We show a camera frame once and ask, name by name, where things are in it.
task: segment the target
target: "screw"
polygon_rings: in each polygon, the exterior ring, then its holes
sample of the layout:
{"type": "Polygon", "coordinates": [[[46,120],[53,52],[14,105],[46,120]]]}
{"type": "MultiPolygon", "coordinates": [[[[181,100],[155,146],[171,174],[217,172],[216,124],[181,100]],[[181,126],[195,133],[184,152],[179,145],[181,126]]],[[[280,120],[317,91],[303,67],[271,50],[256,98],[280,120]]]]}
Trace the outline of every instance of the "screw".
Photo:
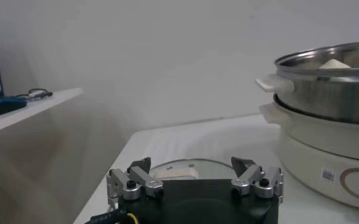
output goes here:
{"type": "Polygon", "coordinates": [[[270,183],[269,180],[267,180],[265,178],[263,178],[262,180],[259,181],[259,185],[261,187],[267,187],[267,186],[269,186],[269,183],[270,183]]]}
{"type": "Polygon", "coordinates": [[[133,189],[136,188],[137,183],[133,180],[129,180],[128,182],[126,182],[126,188],[128,189],[133,189]]]}

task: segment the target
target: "label sticker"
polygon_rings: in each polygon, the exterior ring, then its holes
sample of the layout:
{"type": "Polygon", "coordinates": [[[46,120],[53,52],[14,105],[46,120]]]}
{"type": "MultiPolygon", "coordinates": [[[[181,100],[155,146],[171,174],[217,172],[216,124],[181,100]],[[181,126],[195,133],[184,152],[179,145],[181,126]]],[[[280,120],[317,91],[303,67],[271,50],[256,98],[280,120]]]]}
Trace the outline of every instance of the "label sticker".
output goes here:
{"type": "Polygon", "coordinates": [[[321,179],[328,184],[333,184],[335,179],[335,172],[326,168],[322,169],[321,172],[321,179]]]}

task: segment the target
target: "blue object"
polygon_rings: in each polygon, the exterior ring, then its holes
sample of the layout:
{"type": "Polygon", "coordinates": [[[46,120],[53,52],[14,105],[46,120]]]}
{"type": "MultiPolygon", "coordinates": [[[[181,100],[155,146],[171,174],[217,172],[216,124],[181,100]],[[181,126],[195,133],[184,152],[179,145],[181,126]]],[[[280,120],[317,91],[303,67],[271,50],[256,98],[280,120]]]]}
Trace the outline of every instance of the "blue object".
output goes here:
{"type": "Polygon", "coordinates": [[[0,115],[26,107],[26,100],[16,97],[0,98],[0,115]]]}

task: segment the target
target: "white handle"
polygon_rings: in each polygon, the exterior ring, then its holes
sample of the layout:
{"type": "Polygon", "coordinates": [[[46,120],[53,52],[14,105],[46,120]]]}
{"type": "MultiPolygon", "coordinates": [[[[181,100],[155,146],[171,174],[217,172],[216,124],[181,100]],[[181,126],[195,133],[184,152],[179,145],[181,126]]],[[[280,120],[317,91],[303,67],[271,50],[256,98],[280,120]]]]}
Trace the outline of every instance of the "white handle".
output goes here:
{"type": "Polygon", "coordinates": [[[255,79],[255,82],[265,92],[274,92],[276,94],[292,93],[294,83],[289,79],[284,79],[277,74],[271,74],[267,77],[255,79]]]}
{"type": "Polygon", "coordinates": [[[290,115],[280,109],[275,103],[269,103],[259,107],[260,113],[270,124],[286,125],[290,120],[290,115]]]}

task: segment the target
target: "yellow wire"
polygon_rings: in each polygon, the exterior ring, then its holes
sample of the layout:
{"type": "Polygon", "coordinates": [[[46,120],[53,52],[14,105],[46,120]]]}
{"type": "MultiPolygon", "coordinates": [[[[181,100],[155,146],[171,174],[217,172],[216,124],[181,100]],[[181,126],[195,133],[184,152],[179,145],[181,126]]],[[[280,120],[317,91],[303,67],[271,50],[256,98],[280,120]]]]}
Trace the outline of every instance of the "yellow wire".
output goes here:
{"type": "Polygon", "coordinates": [[[138,224],[138,220],[133,213],[127,213],[126,215],[129,216],[130,218],[132,218],[133,221],[135,222],[135,224],[138,224]]]}

